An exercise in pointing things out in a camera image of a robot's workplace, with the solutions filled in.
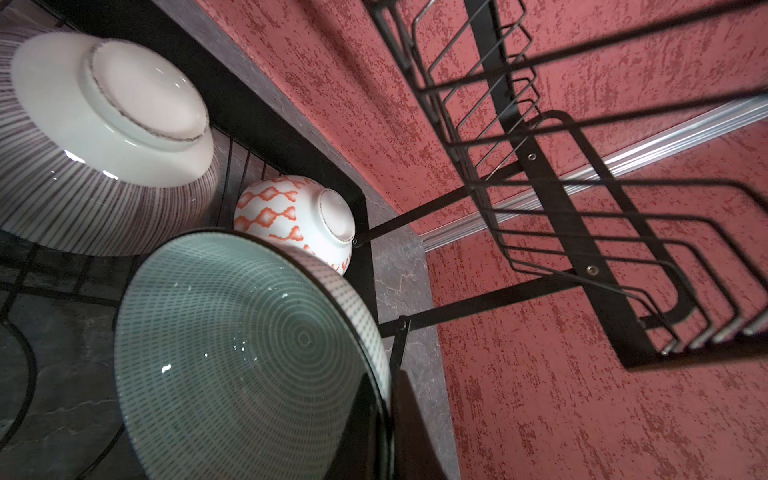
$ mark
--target ceramic bowl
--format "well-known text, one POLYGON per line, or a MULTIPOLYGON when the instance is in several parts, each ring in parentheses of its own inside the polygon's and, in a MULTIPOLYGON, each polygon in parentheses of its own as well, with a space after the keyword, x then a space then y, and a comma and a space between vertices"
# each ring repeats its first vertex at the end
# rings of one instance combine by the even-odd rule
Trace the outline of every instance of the ceramic bowl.
POLYGON ((286 175, 251 185, 237 202, 234 229, 305 250, 342 275, 352 259, 352 211, 311 178, 286 175))
POLYGON ((360 387, 389 410, 384 346, 355 290, 303 250, 244 233, 188 233, 144 261, 114 369, 154 479, 322 478, 360 387))
POLYGON ((122 256, 197 225, 219 163, 184 74, 121 40, 43 28, 0 40, 0 228, 122 256))

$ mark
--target wall molding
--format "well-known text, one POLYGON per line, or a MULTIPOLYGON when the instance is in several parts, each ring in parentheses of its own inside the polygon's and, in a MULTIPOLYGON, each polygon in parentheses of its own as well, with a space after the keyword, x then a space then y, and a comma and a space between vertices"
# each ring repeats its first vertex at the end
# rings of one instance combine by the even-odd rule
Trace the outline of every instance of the wall molding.
MULTIPOLYGON (((603 161, 611 169, 611 173, 615 177, 619 177, 766 117, 768 117, 768 95, 732 101, 653 137, 623 148, 606 156, 603 161)), ((561 175, 560 179, 599 180, 599 177, 592 167, 586 165, 561 175)), ((573 195, 588 188, 590 187, 584 185, 571 185, 565 190, 569 195, 573 195)), ((541 208, 541 202, 533 191, 525 191, 497 202, 493 206, 495 208, 536 210, 541 208)), ((516 216, 514 214, 499 214, 496 217, 501 223, 516 216)), ((473 233, 483 231, 485 228, 480 214, 474 212, 423 233, 419 237, 424 243, 424 250, 429 252, 473 233)))

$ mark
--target pink wallpaper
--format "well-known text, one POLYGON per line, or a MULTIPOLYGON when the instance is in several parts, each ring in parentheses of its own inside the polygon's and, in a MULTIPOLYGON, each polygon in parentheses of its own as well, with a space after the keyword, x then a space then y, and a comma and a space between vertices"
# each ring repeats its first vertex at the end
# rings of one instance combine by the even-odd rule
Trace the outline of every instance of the pink wallpaper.
MULTIPOLYGON (((270 76, 363 176, 399 211, 458 186, 453 167, 405 86, 369 20, 362 0, 198 0, 222 29, 270 76)), ((406 19, 425 0, 400 2, 406 19)), ((715 2, 684 0, 530 0, 525 25, 531 53, 690 11, 715 2)), ((499 2, 502 21, 519 14, 515 0, 499 2)), ((460 0, 437 2, 419 28, 427 59, 437 55, 466 20, 460 0)), ((576 118, 762 84, 768 77, 768 7, 728 15, 541 68, 543 108, 576 118)), ((519 45, 513 38, 508 47, 519 45)), ((471 32, 436 68, 452 78, 478 60, 471 32)), ((480 92, 468 88, 452 104, 456 120, 480 92)), ((493 118, 490 102, 468 121, 466 134, 493 118)), ((690 118, 695 112, 588 131, 609 154, 690 118)), ((574 152, 545 141, 558 173, 581 166, 574 152)), ((473 210, 469 202, 415 223, 431 230, 473 210)))
MULTIPOLYGON (((768 121, 750 125, 633 174, 746 181, 768 193, 768 121)), ((631 190, 643 211, 706 213, 723 221, 765 271, 768 219, 731 190, 631 190)), ((582 209, 611 209, 597 188, 578 194, 582 209)), ((510 228, 543 223, 516 217, 510 228)), ((594 233, 623 233, 621 222, 591 222, 594 233)), ((666 237, 701 247, 754 314, 768 301, 707 229, 653 223, 666 237)), ((544 246, 540 240, 509 239, 544 246)), ((690 265, 670 249, 681 265, 690 265)), ((568 268, 567 260, 522 254, 568 268)), ((487 233, 427 255, 436 305, 527 280, 501 259, 487 233)), ((668 293, 650 267, 618 269, 621 281, 668 293)), ((730 310, 700 272, 691 279, 722 323, 730 310)), ((674 298, 667 296, 667 303, 674 298)), ((700 317, 693 323, 700 325, 700 317)), ((439 327, 463 478, 768 478, 768 362, 627 373, 581 290, 520 303, 439 327)))

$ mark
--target brown stripe pattern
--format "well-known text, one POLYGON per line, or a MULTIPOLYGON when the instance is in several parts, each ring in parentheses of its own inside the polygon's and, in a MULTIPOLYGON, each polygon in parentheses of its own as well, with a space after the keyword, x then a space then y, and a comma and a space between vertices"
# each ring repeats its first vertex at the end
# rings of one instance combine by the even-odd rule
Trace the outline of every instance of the brown stripe pattern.
POLYGON ((11 59, 24 41, 49 31, 0 31, 0 228, 56 250, 119 257, 152 251, 199 225, 216 190, 215 155, 194 182, 142 187, 72 160, 27 115, 11 59))

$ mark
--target white bowl with orange pattern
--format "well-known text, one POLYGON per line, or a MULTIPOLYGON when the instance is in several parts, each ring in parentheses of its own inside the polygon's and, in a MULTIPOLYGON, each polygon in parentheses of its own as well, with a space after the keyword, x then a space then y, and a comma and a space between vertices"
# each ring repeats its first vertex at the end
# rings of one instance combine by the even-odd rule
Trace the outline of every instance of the white bowl with orange pattern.
POLYGON ((305 250, 342 275, 352 259, 349 205, 311 178, 284 175, 251 185, 237 202, 234 229, 305 250))

